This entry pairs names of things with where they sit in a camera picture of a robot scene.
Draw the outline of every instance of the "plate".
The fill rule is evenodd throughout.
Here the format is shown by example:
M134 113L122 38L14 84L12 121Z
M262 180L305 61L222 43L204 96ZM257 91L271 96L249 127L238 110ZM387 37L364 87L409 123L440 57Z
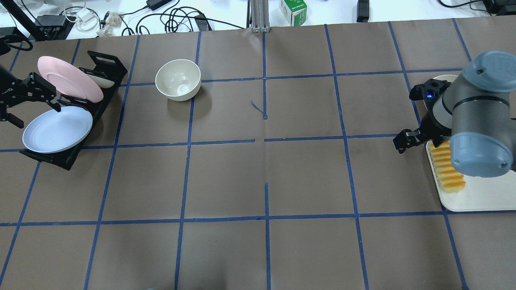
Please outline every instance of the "plate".
M428 161L432 168L439 199L444 207L452 212L470 211L508 211L516 210L516 172L494 178L482 178L464 175L466 187L459 192L445 192L437 182L430 157L430 143L425 145Z
M50 110L35 118L23 132L23 145L39 153L56 153L79 144L93 126L90 112L75 106Z
M38 70L41 76L62 94L94 103L104 98L100 87L87 74L64 60L42 56L38 59Z

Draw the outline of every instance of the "tray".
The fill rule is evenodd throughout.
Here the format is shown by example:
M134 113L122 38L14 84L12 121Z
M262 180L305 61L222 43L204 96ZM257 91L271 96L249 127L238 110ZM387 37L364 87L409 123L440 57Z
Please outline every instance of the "tray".
M516 210L516 172L509 171L495 178L464 175L466 187L459 192L447 193L439 187L430 157L431 142L425 144L439 199L452 212Z

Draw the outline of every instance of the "black dish rack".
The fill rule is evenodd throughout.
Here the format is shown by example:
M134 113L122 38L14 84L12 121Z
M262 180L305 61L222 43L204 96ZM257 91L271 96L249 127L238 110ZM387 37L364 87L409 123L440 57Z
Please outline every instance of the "black dish rack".
M87 53L95 63L95 68L92 70L85 68L79 69L86 74L113 81L114 85L106 89L101 89L102 93L104 94L104 98L98 103L93 103L89 100L79 99L64 94L62 94L61 96L66 100L58 100L58 102L63 106L77 106L90 112L93 116L93 128L93 126L95 126L96 122L100 119L100 117L106 110L107 105L113 98L113 95L117 92L118 88L120 87L120 84L122 83L124 76L127 74L127 69L116 56L94 51L88 51ZM73 164L75 163L75 160L77 159L79 151L83 147L84 142L86 142L86 139L88 139L88 136L86 136L86 138L84 138L81 142L79 142L79 144L75 145L74 147L61 152L38 153L31 151L29 149L23 149L20 150L20 153L34 160L40 162L47 162L64 168L66 170L70 170Z

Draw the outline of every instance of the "black device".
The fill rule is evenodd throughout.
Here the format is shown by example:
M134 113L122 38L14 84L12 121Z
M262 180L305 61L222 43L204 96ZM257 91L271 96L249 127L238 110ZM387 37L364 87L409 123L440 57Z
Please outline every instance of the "black device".
M195 23L197 24L197 27L199 28L199 31L210 31L213 30L212 27L209 25L208 20L206 20L206 16L201 13L194 17Z
M156 10L159 7L170 3L172 0L147 0L147 6L152 10Z
M35 72L29 73L28 78L21 80L13 76L0 65L0 121L7 121L18 128L23 128L21 119L11 113L12 108L23 102L46 102L52 109L60 112L61 106L54 101L56 88Z
M13 46L11 43L19 43L19 42L27 42L29 47L26 49L21 49L18 46ZM14 47L16 49L21 50L31 50L32 43L21 33L16 27L0 27L0 55L4 55L11 51L11 48Z
M369 0L358 0L357 22L369 21Z
M516 15L516 0L482 0L487 11L496 15Z
M34 24L46 33L50 40L63 40L68 37L73 28L73 22L68 21L64 15L41 15L36 17Z

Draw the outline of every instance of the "white plate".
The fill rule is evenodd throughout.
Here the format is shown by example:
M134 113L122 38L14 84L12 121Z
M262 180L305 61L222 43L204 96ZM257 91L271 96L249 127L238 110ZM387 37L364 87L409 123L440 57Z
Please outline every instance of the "white plate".
M61 112L47 111L35 118L23 132L23 145L39 153L56 153L79 144L91 130L90 112L75 106Z
M464 175L466 187L459 192L448 193L437 182L430 157L430 143L425 145L428 161L432 168L439 199L445 208L452 212L469 211L508 211L516 210L516 172L494 178L472 177Z

